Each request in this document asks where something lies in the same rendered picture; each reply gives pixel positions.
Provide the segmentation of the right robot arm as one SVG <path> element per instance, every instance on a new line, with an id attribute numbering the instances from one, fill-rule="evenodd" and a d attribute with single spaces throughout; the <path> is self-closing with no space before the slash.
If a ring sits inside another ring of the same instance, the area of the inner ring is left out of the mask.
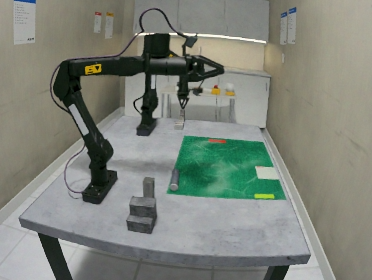
<path id="1" fill-rule="evenodd" d="M 84 103 L 80 91 L 82 88 L 79 76 L 134 76 L 146 71 L 150 72 L 150 75 L 168 76 L 167 60 L 169 56 L 154 55 L 166 55 L 169 52 L 170 34 L 153 33 L 144 35 L 143 56 L 92 58 L 61 62 L 53 85 L 53 92 L 72 116 L 91 159 L 89 164 L 91 182 L 82 192 L 82 197 L 99 200 L 117 176 L 117 171 L 108 170 L 107 173 L 106 163 L 113 156 L 114 150 L 108 138 L 105 139 L 98 130 Z"/>

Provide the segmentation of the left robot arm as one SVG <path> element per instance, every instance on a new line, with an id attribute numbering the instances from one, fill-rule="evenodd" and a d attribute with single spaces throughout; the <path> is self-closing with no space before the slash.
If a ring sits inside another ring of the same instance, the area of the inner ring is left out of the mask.
<path id="1" fill-rule="evenodd" d="M 167 53 L 167 55 L 154 55 L 154 56 L 169 56 L 169 57 L 179 57 L 173 52 Z M 150 127 L 154 125 L 157 121 L 156 118 L 153 118 L 154 112 L 157 104 L 158 104 L 158 97 L 156 91 L 156 77 L 157 75 L 150 75 L 150 72 L 146 71 L 146 94 L 142 98 L 142 106 L 140 110 L 142 110 L 142 119 L 141 123 L 136 127 L 136 130 L 150 130 Z M 188 83 L 193 81 L 188 81 L 185 77 L 179 76 L 179 83 Z M 148 109 L 147 109 L 148 108 Z M 147 127 L 148 126 L 148 127 Z"/>

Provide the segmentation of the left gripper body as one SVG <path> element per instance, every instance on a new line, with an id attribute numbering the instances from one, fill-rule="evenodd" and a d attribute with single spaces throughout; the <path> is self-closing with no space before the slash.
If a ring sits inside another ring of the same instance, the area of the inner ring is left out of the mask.
<path id="1" fill-rule="evenodd" d="M 178 98 L 186 98 L 186 96 L 189 96 L 189 93 L 190 91 L 195 91 L 198 93 L 198 91 L 196 91 L 195 89 L 188 89 L 188 83 L 179 83 L 179 86 L 178 86 Z M 181 96 L 181 95 L 185 95 L 185 96 Z"/>

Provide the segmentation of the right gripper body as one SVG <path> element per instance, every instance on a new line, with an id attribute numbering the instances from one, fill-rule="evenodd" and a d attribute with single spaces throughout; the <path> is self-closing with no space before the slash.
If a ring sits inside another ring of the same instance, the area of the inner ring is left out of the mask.
<path id="1" fill-rule="evenodd" d="M 185 57 L 168 57 L 167 73 L 170 76 L 186 76 L 186 80 L 195 82 L 195 62 L 196 57 L 200 55 L 185 54 L 186 44 L 189 38 L 187 37 L 185 43 L 182 45 L 182 56 Z"/>

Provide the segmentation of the green mat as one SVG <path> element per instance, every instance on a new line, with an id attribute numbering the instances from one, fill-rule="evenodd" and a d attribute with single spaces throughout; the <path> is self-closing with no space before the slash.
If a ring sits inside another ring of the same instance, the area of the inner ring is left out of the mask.
<path id="1" fill-rule="evenodd" d="M 166 194 L 287 200 L 264 142 L 184 135 L 174 169 L 178 189 Z"/>

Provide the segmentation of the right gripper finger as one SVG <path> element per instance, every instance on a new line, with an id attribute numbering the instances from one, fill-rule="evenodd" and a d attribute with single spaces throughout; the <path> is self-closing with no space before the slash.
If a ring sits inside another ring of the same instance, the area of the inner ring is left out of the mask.
<path id="1" fill-rule="evenodd" d="M 214 63 L 214 64 L 216 64 L 216 65 L 224 68 L 223 65 L 221 65 L 221 64 L 219 64 L 219 63 L 217 63 L 217 62 L 215 62 L 215 61 L 213 61 L 213 60 L 211 60 L 209 58 L 206 58 L 206 57 L 204 57 L 202 55 L 200 55 L 199 57 L 202 58 L 202 59 L 208 60 L 209 62 Z M 210 74 L 210 73 L 218 72 L 218 71 L 219 71 L 218 69 L 214 69 L 214 70 L 210 70 L 210 71 L 204 72 L 204 64 L 202 63 L 202 70 L 201 70 L 201 75 L 202 76 L 207 75 L 207 74 Z"/>
<path id="2" fill-rule="evenodd" d="M 218 69 L 219 71 L 202 76 L 201 75 L 202 63 L 204 63 L 206 65 L 209 65 L 209 66 L 211 66 L 215 69 Z M 208 79 L 208 78 L 211 78 L 211 77 L 215 77 L 215 76 L 218 76 L 218 75 L 221 75 L 221 74 L 224 74 L 224 68 L 222 68 L 222 67 L 220 67 L 220 66 L 218 66 L 214 63 L 211 63 L 211 62 L 209 62 L 205 59 L 202 59 L 200 57 L 196 57 L 195 82 L 199 82 L 199 81 L 202 81 L 202 80 L 205 80 L 205 79 Z"/>

